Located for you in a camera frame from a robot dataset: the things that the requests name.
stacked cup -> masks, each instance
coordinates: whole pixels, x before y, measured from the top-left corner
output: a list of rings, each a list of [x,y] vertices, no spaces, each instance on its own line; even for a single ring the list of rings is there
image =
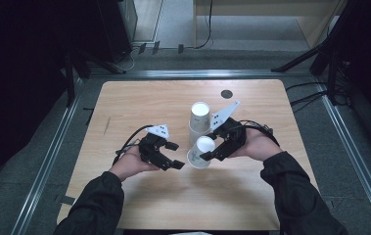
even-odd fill
[[[197,102],[192,106],[189,121],[189,142],[193,145],[188,152],[188,162],[195,168],[207,168],[210,161],[203,160],[200,155],[215,149],[215,142],[205,136],[210,132],[209,105]]]

forearm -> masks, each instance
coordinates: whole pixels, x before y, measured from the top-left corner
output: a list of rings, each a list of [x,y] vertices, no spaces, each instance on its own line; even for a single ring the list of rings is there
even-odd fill
[[[288,234],[348,234],[292,156],[283,152],[263,164],[261,178],[273,187],[276,212]]]
[[[54,234],[114,234],[123,207],[121,182],[104,172],[84,188]]]

person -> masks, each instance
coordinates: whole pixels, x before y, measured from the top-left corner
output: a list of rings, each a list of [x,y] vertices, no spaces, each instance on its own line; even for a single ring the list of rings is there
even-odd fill
[[[299,163],[260,131],[246,133],[246,144],[229,158],[246,156],[263,162],[260,177],[273,187],[281,233],[347,235]],[[150,170],[159,169],[141,161],[137,146],[129,149],[109,171],[87,184],[54,234],[114,234],[123,207],[121,182]]]

wooden desk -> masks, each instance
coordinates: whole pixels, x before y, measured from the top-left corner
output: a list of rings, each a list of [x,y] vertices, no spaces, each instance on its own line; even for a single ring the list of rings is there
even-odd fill
[[[231,99],[221,91],[231,90]],[[108,170],[126,139],[146,124],[167,124],[176,152],[161,148],[181,170],[144,172],[123,182],[125,201],[118,224],[125,229],[278,230],[272,188],[259,176],[261,162],[238,158],[209,168],[192,168],[186,154],[191,106],[207,102],[211,112],[240,100],[232,118],[252,119],[274,128],[284,150],[305,169],[316,186],[292,109],[280,80],[111,81],[104,84],[76,163],[67,195]],[[70,206],[63,205],[58,222]]]
[[[194,46],[197,16],[209,15],[209,0],[194,0]],[[213,16],[294,16],[310,48],[325,35],[346,0],[215,0]]]

white triangular bracket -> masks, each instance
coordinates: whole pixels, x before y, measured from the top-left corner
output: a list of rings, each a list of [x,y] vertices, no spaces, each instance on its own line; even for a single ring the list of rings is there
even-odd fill
[[[162,138],[165,138],[165,139],[169,138],[169,131],[167,130],[167,125],[155,125],[155,126],[146,128],[146,130],[149,133],[158,135]]]
[[[228,118],[230,118],[231,115],[234,113],[234,111],[240,106],[240,104],[240,101],[236,101],[232,105],[225,107],[215,114],[212,114],[210,130],[215,131],[219,126],[226,122]]]

